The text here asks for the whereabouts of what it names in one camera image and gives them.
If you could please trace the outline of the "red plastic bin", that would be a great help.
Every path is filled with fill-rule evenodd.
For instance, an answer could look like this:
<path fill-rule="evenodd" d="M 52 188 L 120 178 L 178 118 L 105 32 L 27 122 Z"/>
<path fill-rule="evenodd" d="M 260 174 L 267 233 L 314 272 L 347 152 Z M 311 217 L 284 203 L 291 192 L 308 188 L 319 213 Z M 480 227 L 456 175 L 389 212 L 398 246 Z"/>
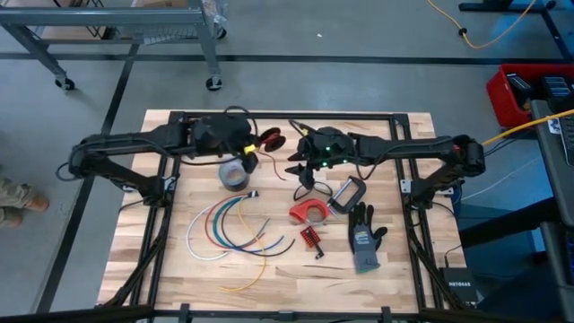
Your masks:
<path fill-rule="evenodd" d="M 515 90 L 508 79 L 510 74 L 520 77 L 531 91 Z M 574 81 L 574 64 L 503 64 L 486 84 L 492 108 L 501 127 L 517 127 L 532 120 L 523 109 L 529 100 L 541 100 L 544 76 L 564 76 Z"/>

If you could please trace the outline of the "person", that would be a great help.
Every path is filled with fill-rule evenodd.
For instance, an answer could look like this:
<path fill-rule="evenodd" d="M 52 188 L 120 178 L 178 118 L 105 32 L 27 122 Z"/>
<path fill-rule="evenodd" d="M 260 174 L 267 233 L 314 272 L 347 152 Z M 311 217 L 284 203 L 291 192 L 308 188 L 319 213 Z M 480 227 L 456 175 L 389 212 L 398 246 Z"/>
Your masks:
<path fill-rule="evenodd" d="M 19 227 L 23 210 L 44 213 L 48 208 L 49 200 L 35 188 L 0 176 L 0 228 Z"/>

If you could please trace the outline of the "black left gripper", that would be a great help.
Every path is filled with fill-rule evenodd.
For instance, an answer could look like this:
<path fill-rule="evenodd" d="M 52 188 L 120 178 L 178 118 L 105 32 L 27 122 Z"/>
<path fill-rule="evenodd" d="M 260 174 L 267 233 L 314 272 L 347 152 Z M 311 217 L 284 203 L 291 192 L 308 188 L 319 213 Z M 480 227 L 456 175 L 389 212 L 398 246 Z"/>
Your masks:
<path fill-rule="evenodd" d="M 266 129 L 259 136 L 271 136 L 274 134 L 274 128 Z M 258 135 L 253 135 L 246 129 L 239 131 L 239 158 L 246 173 L 251 174 L 258 165 L 257 152 L 270 153 L 271 146 L 262 144 L 262 140 Z"/>

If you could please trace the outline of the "black stand base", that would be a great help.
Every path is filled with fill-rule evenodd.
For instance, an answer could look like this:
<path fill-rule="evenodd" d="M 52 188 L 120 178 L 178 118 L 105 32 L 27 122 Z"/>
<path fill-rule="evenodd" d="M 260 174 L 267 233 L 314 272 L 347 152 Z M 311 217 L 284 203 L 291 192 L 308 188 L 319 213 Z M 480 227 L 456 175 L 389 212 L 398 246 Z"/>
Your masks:
<path fill-rule="evenodd" d="M 520 22 L 529 14 L 538 15 L 543 19 L 545 28 L 549 31 L 553 43 L 564 60 L 574 61 L 574 52 L 567 45 L 567 40 L 561 35 L 557 23 L 551 17 L 551 11 L 558 8 L 560 0 L 526 0 L 523 4 L 519 0 L 479 0 L 477 3 L 463 2 L 457 9 L 461 13 L 516 13 L 517 18 L 503 31 L 484 43 L 473 43 L 469 38 L 468 29 L 459 22 L 455 22 L 459 38 L 475 50 L 486 49 L 501 42 L 508 36 Z"/>

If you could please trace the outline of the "black desk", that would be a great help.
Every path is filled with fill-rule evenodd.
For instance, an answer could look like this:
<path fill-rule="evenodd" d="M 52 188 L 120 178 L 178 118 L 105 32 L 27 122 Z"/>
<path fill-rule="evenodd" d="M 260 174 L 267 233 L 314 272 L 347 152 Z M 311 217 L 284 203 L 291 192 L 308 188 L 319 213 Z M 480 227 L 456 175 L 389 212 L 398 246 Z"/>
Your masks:
<path fill-rule="evenodd" d="M 559 217 L 541 226 L 563 319 L 574 323 L 574 166 L 566 160 L 561 137 L 546 121 L 535 126 Z"/>

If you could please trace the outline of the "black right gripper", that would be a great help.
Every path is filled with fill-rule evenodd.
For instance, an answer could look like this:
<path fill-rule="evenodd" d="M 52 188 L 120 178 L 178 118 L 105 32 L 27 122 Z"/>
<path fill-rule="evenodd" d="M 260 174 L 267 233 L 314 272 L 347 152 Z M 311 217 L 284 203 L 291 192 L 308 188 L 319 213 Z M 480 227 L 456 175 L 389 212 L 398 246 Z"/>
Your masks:
<path fill-rule="evenodd" d="M 335 151 L 333 141 L 335 129 L 333 127 L 296 126 L 301 135 L 296 153 L 287 158 L 289 162 L 297 162 L 296 166 L 286 168 L 288 174 L 297 176 L 301 185 L 312 188 L 316 180 L 314 171 L 329 165 L 329 159 Z"/>

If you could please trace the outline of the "black C-clamp with silver screw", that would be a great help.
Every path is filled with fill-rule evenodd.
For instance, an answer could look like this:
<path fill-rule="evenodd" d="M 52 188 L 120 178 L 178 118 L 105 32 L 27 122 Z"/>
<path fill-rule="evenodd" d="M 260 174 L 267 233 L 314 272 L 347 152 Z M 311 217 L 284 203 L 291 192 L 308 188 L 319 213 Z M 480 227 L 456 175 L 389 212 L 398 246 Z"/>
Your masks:
<path fill-rule="evenodd" d="M 357 190 L 350 197 L 345 205 L 341 205 L 337 202 L 337 198 L 351 185 L 355 185 Z M 339 188 L 339 190 L 331 196 L 326 203 L 326 206 L 333 211 L 340 214 L 348 214 L 362 199 L 367 191 L 366 184 L 363 180 L 358 179 L 354 176 L 350 176 L 347 181 Z"/>

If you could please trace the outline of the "grey duct tape roll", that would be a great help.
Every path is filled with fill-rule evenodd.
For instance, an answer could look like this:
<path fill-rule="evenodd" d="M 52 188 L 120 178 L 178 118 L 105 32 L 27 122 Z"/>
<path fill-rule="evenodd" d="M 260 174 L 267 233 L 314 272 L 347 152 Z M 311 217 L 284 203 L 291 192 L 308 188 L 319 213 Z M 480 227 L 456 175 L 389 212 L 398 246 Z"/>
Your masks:
<path fill-rule="evenodd" d="M 249 174 L 241 161 L 229 161 L 219 167 L 218 175 L 223 186 L 232 192 L 239 192 L 249 183 Z"/>

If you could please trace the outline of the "black-framed clear safety glasses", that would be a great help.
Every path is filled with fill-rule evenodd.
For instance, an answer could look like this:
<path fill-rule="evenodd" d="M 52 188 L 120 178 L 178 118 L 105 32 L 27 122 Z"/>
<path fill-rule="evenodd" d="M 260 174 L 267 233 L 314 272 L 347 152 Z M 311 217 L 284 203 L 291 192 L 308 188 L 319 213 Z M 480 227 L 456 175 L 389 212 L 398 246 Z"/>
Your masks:
<path fill-rule="evenodd" d="M 299 201 L 313 192 L 324 196 L 332 196 L 334 194 L 334 190 L 325 182 L 316 181 L 312 188 L 306 188 L 303 185 L 299 185 L 293 192 L 292 198 L 294 201 Z"/>

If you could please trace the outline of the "grey metal cart on castors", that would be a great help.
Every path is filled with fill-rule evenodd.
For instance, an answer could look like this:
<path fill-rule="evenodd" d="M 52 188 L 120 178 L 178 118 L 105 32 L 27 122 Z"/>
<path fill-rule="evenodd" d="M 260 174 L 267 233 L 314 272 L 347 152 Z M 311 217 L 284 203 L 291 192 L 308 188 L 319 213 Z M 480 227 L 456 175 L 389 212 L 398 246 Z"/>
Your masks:
<path fill-rule="evenodd" d="M 30 26 L 95 26 L 155 28 L 154 39 L 163 36 L 168 42 L 191 39 L 201 45 L 210 77 L 205 86 L 215 92 L 222 88 L 221 69 L 215 41 L 226 35 L 216 14 L 208 17 L 204 0 L 162 0 L 163 5 L 152 7 L 3 7 L 0 5 L 0 26 L 16 39 L 32 56 L 55 77 L 55 85 L 71 91 L 75 83 L 54 56 L 48 53 L 48 44 L 37 39 Z"/>

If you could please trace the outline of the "black Netgear network switch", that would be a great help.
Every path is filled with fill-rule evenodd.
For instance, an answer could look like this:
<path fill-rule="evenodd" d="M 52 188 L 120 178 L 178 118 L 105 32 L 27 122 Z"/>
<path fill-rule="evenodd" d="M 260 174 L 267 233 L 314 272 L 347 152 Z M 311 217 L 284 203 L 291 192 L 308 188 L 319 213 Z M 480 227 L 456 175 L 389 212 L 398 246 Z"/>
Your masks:
<path fill-rule="evenodd" d="M 478 294 L 474 286 L 474 277 L 465 267 L 442 267 L 443 275 L 450 291 L 466 305 L 475 306 L 478 303 Z"/>

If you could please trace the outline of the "red dispenser with clear tape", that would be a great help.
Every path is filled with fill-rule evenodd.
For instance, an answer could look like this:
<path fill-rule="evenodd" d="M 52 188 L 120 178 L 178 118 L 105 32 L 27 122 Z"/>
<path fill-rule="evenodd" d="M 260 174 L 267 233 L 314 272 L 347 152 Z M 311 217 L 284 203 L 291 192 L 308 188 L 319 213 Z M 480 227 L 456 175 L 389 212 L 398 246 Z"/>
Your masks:
<path fill-rule="evenodd" d="M 320 213 L 320 218 L 318 220 L 313 220 L 309 217 L 309 211 L 312 209 L 316 209 Z M 329 215 L 330 210 L 326 203 L 316 198 L 307 199 L 296 204 L 289 210 L 290 217 L 296 219 L 300 223 L 306 223 L 309 225 L 323 224 Z"/>

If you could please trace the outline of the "black wire spool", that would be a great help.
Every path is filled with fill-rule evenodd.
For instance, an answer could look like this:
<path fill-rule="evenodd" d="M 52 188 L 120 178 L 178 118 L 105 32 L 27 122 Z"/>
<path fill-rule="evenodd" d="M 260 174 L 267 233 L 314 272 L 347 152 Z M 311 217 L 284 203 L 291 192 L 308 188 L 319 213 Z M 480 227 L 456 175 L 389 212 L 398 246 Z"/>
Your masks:
<path fill-rule="evenodd" d="M 279 127 L 274 127 L 274 134 L 271 136 L 260 136 L 261 145 L 268 144 L 271 146 L 272 152 L 280 149 L 286 142 L 286 137 L 282 135 Z"/>

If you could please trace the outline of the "black ribbed battery pack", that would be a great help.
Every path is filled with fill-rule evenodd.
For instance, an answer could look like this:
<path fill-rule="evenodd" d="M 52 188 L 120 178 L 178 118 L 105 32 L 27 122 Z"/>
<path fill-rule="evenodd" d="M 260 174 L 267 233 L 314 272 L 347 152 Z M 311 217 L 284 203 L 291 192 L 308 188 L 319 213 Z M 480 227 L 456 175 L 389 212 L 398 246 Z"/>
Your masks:
<path fill-rule="evenodd" d="M 533 87 L 518 74 L 507 74 L 507 79 L 517 105 L 522 110 L 529 111 L 534 94 Z"/>
<path fill-rule="evenodd" d="M 574 82 L 568 76 L 545 75 L 541 85 L 545 99 L 562 100 L 574 94 Z"/>

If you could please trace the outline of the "black and grey work glove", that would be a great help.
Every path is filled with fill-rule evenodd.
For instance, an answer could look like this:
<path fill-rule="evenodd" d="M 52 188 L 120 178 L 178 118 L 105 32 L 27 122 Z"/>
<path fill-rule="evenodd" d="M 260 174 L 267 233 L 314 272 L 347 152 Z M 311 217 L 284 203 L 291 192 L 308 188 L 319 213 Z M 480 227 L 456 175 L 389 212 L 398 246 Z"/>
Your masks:
<path fill-rule="evenodd" d="M 373 205 L 359 202 L 348 213 L 348 241 L 357 274 L 364 274 L 380 267 L 377 251 L 388 228 L 382 226 L 372 230 Z"/>

